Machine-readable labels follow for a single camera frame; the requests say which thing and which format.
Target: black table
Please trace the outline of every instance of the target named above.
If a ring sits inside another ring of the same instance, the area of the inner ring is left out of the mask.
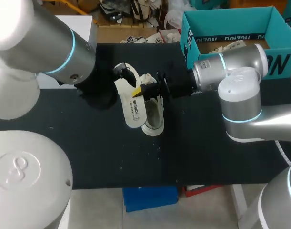
[[[180,77],[186,67],[179,44],[98,44],[97,63],[127,62],[142,75],[157,70]],[[263,105],[291,103],[291,80],[264,80]],[[286,166],[273,141],[230,140],[217,93],[164,104],[164,132],[158,137],[126,126],[120,99],[96,110],[74,89],[41,89],[36,106],[0,130],[27,130],[56,142],[73,170],[73,188],[266,183]],[[281,142],[291,160],[291,143]]]

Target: floor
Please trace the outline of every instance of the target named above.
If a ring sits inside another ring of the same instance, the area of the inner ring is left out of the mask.
[[[262,188],[243,186],[248,205]],[[69,208],[59,229],[237,229],[229,186],[131,213],[125,211],[121,188],[74,190]]]

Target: sneaker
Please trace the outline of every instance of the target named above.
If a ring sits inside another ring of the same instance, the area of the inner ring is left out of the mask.
[[[150,75],[144,74],[140,77],[142,84],[156,83],[157,81]],[[142,126],[142,130],[149,136],[158,136],[163,132],[163,98],[161,95],[157,98],[145,101],[147,120]]]

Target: cable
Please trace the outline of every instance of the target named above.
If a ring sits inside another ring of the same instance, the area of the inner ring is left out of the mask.
[[[288,159],[288,157],[285,155],[282,146],[280,145],[279,141],[274,141],[275,144],[277,145],[279,152],[281,153],[282,157],[284,158],[284,160],[286,161],[286,163],[291,166],[291,161]]]

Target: white shoe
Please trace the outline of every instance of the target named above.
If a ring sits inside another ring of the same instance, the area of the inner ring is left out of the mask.
[[[125,66],[129,68],[130,71],[134,74],[136,78],[136,87],[140,86],[141,80],[137,71],[128,63],[125,63]],[[132,92],[135,90],[135,88],[131,86],[125,79],[118,79],[115,81],[115,84],[121,99],[126,125],[130,128],[138,128],[142,126],[146,121],[146,110],[143,96],[133,98]]]
[[[150,74],[144,74],[140,77],[142,84],[157,82]],[[142,126],[142,130],[149,136],[158,136],[163,132],[163,98],[159,95],[155,99],[145,101],[147,120]]]

